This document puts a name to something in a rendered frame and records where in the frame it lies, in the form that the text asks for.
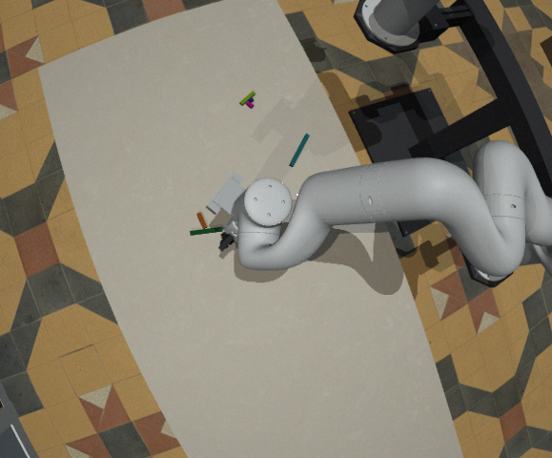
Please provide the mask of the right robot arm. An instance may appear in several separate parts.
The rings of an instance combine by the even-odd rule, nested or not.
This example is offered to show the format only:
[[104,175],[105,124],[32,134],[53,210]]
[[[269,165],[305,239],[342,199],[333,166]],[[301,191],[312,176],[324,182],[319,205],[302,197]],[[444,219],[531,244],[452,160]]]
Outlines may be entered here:
[[396,47],[413,44],[419,37],[418,21],[439,0],[366,0],[361,16],[379,40]]

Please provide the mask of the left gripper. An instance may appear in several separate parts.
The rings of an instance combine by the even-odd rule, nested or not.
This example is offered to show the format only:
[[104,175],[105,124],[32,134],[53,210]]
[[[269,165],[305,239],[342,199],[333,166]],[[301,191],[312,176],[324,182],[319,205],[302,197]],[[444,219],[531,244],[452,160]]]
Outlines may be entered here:
[[[222,240],[220,241],[220,245],[218,247],[221,251],[227,248],[229,244],[231,245],[234,242],[238,242],[238,226],[235,224],[233,219],[231,219],[227,224],[224,232],[220,235]],[[229,234],[229,236],[227,234]]]

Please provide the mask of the lime green flat bar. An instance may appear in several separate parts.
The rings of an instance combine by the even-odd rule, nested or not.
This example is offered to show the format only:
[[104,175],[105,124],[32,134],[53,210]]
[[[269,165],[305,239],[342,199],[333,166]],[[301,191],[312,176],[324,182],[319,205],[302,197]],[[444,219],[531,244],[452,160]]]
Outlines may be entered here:
[[250,94],[248,94],[243,100],[241,100],[239,102],[239,104],[242,106],[244,103],[246,103],[249,98],[251,98],[252,96],[254,96],[256,93],[254,91],[252,91]]

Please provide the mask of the dark green rod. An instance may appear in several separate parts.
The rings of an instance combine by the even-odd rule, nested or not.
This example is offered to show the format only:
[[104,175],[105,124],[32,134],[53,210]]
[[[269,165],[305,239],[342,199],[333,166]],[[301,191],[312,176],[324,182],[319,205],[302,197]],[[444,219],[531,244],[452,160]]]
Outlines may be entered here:
[[214,232],[222,232],[222,227],[201,229],[201,230],[193,230],[193,231],[190,231],[190,234],[191,235],[199,235],[199,234],[207,234],[207,233],[214,233]]

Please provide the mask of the orange rod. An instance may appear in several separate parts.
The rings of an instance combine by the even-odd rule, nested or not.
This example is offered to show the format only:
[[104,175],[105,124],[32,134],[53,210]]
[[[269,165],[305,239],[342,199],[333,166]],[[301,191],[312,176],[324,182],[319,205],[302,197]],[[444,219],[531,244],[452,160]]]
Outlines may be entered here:
[[199,221],[200,221],[200,224],[201,224],[202,228],[203,228],[203,229],[206,228],[207,225],[206,225],[206,223],[205,223],[205,221],[204,221],[204,219],[203,219],[203,217],[202,217],[202,215],[201,215],[200,212],[197,213],[197,217],[198,217],[198,219],[199,219]]

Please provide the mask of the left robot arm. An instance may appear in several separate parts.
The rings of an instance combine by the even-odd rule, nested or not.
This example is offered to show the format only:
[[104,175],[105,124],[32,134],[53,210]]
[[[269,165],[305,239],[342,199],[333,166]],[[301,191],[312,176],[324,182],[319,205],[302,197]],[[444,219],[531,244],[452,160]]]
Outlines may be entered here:
[[552,277],[552,197],[543,192],[524,152],[508,141],[479,147],[473,178],[431,157],[311,175],[300,187],[282,236],[282,221],[292,209],[289,189],[264,177],[241,195],[243,179],[233,172],[206,208],[232,216],[238,226],[238,259],[249,269],[282,270],[305,262],[334,225],[429,219],[446,227],[488,281],[538,263]]

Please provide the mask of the dark teal rod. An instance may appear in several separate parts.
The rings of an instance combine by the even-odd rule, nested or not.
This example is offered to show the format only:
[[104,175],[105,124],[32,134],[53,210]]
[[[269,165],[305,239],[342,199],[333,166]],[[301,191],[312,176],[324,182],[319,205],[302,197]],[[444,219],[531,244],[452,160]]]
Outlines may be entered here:
[[296,160],[297,160],[297,158],[298,158],[298,156],[299,156],[301,150],[303,149],[303,147],[304,147],[304,145],[305,145],[305,143],[306,143],[308,137],[309,137],[309,135],[306,134],[306,135],[304,136],[304,138],[302,139],[302,141],[301,141],[299,147],[297,148],[296,153],[295,153],[295,155],[294,155],[292,161],[290,162],[289,166],[293,167],[293,166],[295,165]]

